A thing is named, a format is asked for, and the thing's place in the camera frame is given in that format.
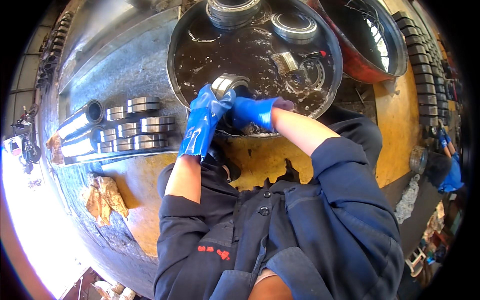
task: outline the cloth rag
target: cloth rag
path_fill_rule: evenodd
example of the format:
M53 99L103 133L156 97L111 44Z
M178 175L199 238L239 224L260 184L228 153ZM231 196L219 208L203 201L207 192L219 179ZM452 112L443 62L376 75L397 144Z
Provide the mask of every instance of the cloth rag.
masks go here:
M123 217L129 214L117 187L117 183L110 177L88 174L89 187L82 194L85 207L101 227L110 225L110 212L118 212Z

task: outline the roller bearing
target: roller bearing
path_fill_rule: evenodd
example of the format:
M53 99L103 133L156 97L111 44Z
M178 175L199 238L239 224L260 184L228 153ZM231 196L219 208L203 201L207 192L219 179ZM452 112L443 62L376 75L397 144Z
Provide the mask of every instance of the roller bearing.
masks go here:
M437 101L437 107L439 109L448 109L448 102L447 101Z
M447 109L439 109L438 110L438 116L439 117L444 117L444 118L448 118L450 115L449 115L449 110Z
M433 84L417 84L418 94L435 94L435 85Z
M441 85L441 84L437 84L435 85L435 91L437 93L443 93L445 94L445 86L444 85Z
M428 64L428 57L425 54L417 54L410 56L412 66Z
M401 30L401 32L403 33L403 35L405 37L407 37L407 36L419 36L419 33L418 33L418 31L415 27L405 27Z
M408 36L405 38L405 43L407 44L407 47L412 45L423 45L419 36Z
M420 45L410 46L407 48L408 55L416 55L416 54L427 54L425 52L425 47Z
M447 101L447 95L445 95L444 93L437 93L436 96L437 101Z
M421 115L436 116L437 110L437 106L419 105L419 114Z
M417 66L412 66L413 73L414 74L431 74L432 73L432 68L430 65L417 65Z
M419 104L437 104L437 97L435 95L418 95L417 100Z
M435 81L435 84L445 84L445 80L442 77L434 76L433 81Z
M409 19L407 13L404 12L404 11L397 11L396 13L392 14L392 18L393 18L396 22L398 22L399 20L404 19L404 18L408 18L408 19Z
M415 75L416 84L434 84L433 76L430 74L419 74Z
M397 21L396 23L398 28L403 29L405 27L415 27L415 23L411 19L403 18Z
M419 123L426 126L438 126L437 116L419 116Z

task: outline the blue-gloved hand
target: blue-gloved hand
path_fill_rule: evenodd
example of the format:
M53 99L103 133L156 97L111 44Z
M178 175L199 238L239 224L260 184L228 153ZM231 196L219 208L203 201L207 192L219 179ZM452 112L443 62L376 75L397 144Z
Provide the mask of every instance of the blue-gloved hand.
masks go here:
M441 129L438 131L438 140L440 141L440 144L442 145L442 148L447 147L448 142L445 139L445 133Z
M197 98L190 103L187 130L177 157L184 154L200 155L202 162L212 142L218 120L232 108L234 100L234 90L228 90L221 100L217 100L211 84L202 87Z
M447 131L445 131L445 128L442 128L441 131L442 131L442 133L444 134L444 137L445 137L445 140L447 141L447 144L448 144L449 142L451 142L452 139L450 139L450 136L448 136Z
M260 127L276 132L272 127L272 108L281 108L292 111L293 102L284 100L282 97L265 100L253 100L245 97L237 97L233 104L233 125L242 129L253 122Z

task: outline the dark oil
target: dark oil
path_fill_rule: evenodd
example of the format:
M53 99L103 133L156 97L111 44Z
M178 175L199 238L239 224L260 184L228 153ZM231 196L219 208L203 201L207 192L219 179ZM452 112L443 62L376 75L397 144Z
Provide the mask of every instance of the dark oil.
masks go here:
M275 1L268 3L273 13L297 11L285 2L281 6ZM269 11L268 7L262 7L251 25L234 30L214 27L206 13L201 13L185 30L177 44L174 69L180 89L189 103L205 84L212 83L223 73L231 73L250 79L249 91L253 98L281 96L293 101L295 111L305 116L313 115L325 104L332 86L334 66L323 28L318 27L315 40L308 45L290 44L274 32L265 11ZM292 18L292 22L301 20ZM285 51L307 54L320 50L326 52L325 58L321 59L324 84L316 89L312 85L318 77L318 66L314 61L300 64L298 58L299 70L280 76L270 58L274 53Z

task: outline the yellow surface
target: yellow surface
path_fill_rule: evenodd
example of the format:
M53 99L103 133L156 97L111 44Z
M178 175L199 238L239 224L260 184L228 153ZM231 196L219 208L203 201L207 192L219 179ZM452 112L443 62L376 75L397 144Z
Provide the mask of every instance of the yellow surface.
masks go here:
M448 110L456 110L455 101L448 100Z
M383 148L377 162L378 185L385 185L410 172L409 159L419 141L417 89L410 63L407 73L397 82L399 95L390 96L383 84L374 84L378 127Z
M105 176L117 183L129 209L128 229L149 256L157 256L156 240L160 235L158 210L162 200L156 191L160 171L175 162L177 154L139 156L103 165Z
M288 158L299 172L301 183L312 179L312 160L284 137L231 138L227 143L221 144L227 156L242 170L240 178L231 183L238 187L239 191L251 190L257 185L263 186L267 177L270 182L275 182L278 176L285 174L285 158Z

